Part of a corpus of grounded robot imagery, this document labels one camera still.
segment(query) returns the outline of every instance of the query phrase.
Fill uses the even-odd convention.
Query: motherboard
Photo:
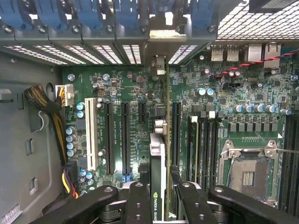
[[[299,62],[287,57],[277,70],[244,67],[216,78],[238,62],[208,55],[171,66],[162,78],[143,67],[63,68],[63,83],[75,94],[65,121],[81,194],[139,181],[149,169],[150,134],[162,134],[168,119],[166,155],[183,181],[206,191],[225,185],[278,206],[286,120],[299,111]]]

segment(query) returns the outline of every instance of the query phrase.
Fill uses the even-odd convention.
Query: blue plastic tab
[[[190,14],[193,29],[201,30],[211,24],[214,0],[191,0]]]
[[[103,28],[103,15],[98,0],[76,0],[76,8],[80,22],[90,30]]]
[[[173,5],[175,0],[161,1],[153,0],[153,14],[168,13],[172,12]]]
[[[67,18],[60,0],[34,0],[37,14],[45,25],[55,31],[67,28]]]
[[[128,29],[136,29],[138,12],[136,0],[115,0],[115,14],[117,21]]]
[[[19,0],[0,0],[2,21],[20,31],[31,30],[32,20],[26,12],[25,4]]]

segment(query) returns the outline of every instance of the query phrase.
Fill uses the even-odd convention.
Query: white pci slot
[[[85,98],[87,168],[96,170],[98,161],[97,99]]]

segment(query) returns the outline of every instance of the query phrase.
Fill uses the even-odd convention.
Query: gray case wall
[[[13,98],[11,103],[0,103],[0,220],[19,204],[22,214],[14,224],[27,224],[61,192],[61,165],[52,124],[31,132],[30,128],[41,126],[38,111],[30,108],[25,98],[21,109],[26,88],[42,84],[46,89],[48,83],[61,83],[50,66],[24,59],[12,62],[11,57],[0,54],[0,90],[9,89]],[[29,139],[34,141],[35,151],[26,155],[25,142]],[[30,195],[33,178],[38,190]]]

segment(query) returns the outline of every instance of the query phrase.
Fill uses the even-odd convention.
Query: white power connector
[[[71,84],[67,85],[56,85],[55,86],[55,95],[57,97],[57,91],[59,87],[64,87],[64,95],[65,95],[65,106],[73,107],[74,106],[74,87]]]

